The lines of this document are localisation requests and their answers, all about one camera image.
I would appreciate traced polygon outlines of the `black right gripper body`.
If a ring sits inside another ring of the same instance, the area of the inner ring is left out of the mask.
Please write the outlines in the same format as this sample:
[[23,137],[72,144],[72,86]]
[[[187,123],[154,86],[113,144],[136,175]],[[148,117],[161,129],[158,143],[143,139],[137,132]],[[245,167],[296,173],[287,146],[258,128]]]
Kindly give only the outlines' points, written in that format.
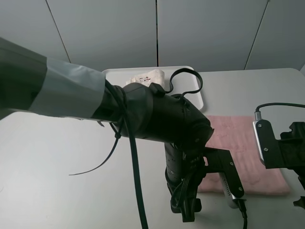
[[305,123],[293,122],[289,128],[290,132],[280,134],[285,168],[293,170],[305,188]]

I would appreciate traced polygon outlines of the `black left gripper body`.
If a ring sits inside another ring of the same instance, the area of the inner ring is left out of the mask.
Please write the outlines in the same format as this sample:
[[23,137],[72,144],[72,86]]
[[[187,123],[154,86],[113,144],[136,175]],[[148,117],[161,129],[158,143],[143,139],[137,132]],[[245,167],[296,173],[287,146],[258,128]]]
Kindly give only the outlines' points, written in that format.
[[195,213],[202,209],[197,190],[206,176],[203,155],[198,151],[183,151],[170,143],[165,143],[164,147],[171,210],[175,214],[180,213],[183,222],[194,222]]

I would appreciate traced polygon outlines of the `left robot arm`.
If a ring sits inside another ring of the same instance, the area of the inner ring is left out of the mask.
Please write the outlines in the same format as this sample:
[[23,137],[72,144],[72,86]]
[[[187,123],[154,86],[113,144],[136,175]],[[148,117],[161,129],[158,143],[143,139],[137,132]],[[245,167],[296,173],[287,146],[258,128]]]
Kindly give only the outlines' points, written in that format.
[[5,39],[0,41],[0,116],[30,112],[50,117],[119,123],[129,137],[136,199],[143,228],[142,198],[135,140],[182,142],[188,152],[205,145],[210,121],[182,95],[159,96],[159,85],[114,86],[105,74],[85,66],[49,59]]

